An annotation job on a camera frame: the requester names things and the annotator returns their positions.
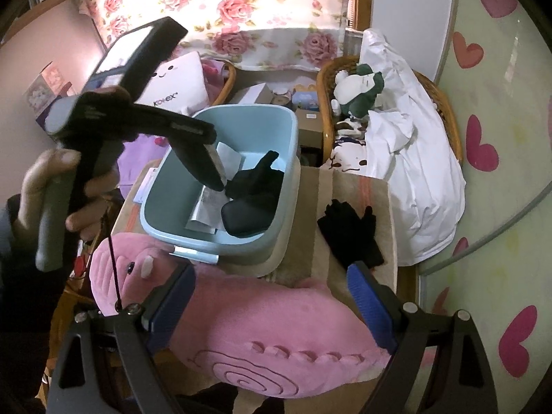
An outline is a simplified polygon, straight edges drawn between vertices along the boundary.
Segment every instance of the pink plush fish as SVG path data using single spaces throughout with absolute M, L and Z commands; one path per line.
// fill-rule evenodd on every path
M 143 302 L 177 265 L 172 246 L 146 235 L 119 233 L 113 246 L 123 306 Z M 116 314 L 110 260 L 104 240 L 90 280 L 106 316 Z M 169 347 L 197 372 L 262 395 L 300 398 L 377 377 L 388 363 L 366 325 L 315 279 L 288 288 L 202 263 L 194 268 L 195 292 Z

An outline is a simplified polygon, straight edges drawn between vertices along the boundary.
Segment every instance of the metal screw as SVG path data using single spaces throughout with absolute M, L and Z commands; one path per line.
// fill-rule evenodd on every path
M 128 307 L 126 307 L 126 312 L 129 315 L 137 315 L 140 311 L 142 311 L 142 307 L 140 304 L 130 304 Z
M 75 322 L 76 323 L 82 323 L 84 322 L 86 319 L 88 319 L 88 315 L 83 311 L 81 313 L 77 313 L 75 315 Z
M 416 306 L 416 304 L 412 302 L 406 302 L 402 306 L 402 309 L 404 309 L 407 313 L 410 313 L 410 314 L 414 314 L 416 311 L 418 311 L 418 307 Z
M 461 309 L 458 311 L 458 317 L 463 321 L 469 321 L 471 318 L 470 314 L 465 309 Z

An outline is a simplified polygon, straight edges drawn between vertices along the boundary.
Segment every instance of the beige striped cloth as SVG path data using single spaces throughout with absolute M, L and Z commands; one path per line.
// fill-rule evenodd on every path
M 124 231 L 144 233 L 138 216 L 139 205 L 134 204 L 132 199 L 148 168 L 157 165 L 148 164 L 134 184 L 115 223 L 113 234 Z M 375 268 L 374 276 L 380 283 L 396 291 L 397 251 L 387 182 L 310 167 L 301 167 L 295 216 L 284 259 L 276 270 L 264 278 L 293 286 L 307 277 L 316 277 L 327 282 L 334 297 L 358 315 L 347 289 L 345 270 L 330 253 L 316 223 L 332 199 L 349 202 L 360 216 L 367 205 L 372 206 L 377 220 L 375 238 L 385 259 L 382 266 Z M 155 361 L 162 380 L 172 394 L 191 395 L 216 383 L 175 359 Z M 285 414 L 357 414 L 375 384 L 376 380 L 347 384 L 316 397 L 285 400 Z M 263 400 L 264 397 L 259 394 L 240 389 L 234 404 L 234 414 L 252 414 Z

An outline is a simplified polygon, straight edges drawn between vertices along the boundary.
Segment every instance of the black sleeve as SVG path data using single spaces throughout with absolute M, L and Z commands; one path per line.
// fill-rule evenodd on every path
M 11 197 L 0 211 L 0 378 L 15 398 L 24 401 L 34 398 L 40 388 L 50 324 L 67 268 L 42 273 L 35 267 L 34 252 L 13 246 L 12 223 L 19 200 L 18 195 Z

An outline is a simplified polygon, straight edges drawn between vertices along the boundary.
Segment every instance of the receipt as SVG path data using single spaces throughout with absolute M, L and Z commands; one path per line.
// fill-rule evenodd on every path
M 241 154 L 224 143 L 217 145 L 216 152 L 223 164 L 226 178 L 232 180 L 241 166 Z M 203 186 L 186 228 L 204 233 L 215 233 L 217 229 L 224 230 L 220 211 L 223 205 L 228 202 L 230 202 L 230 198 L 226 196 L 224 191 L 214 191 Z

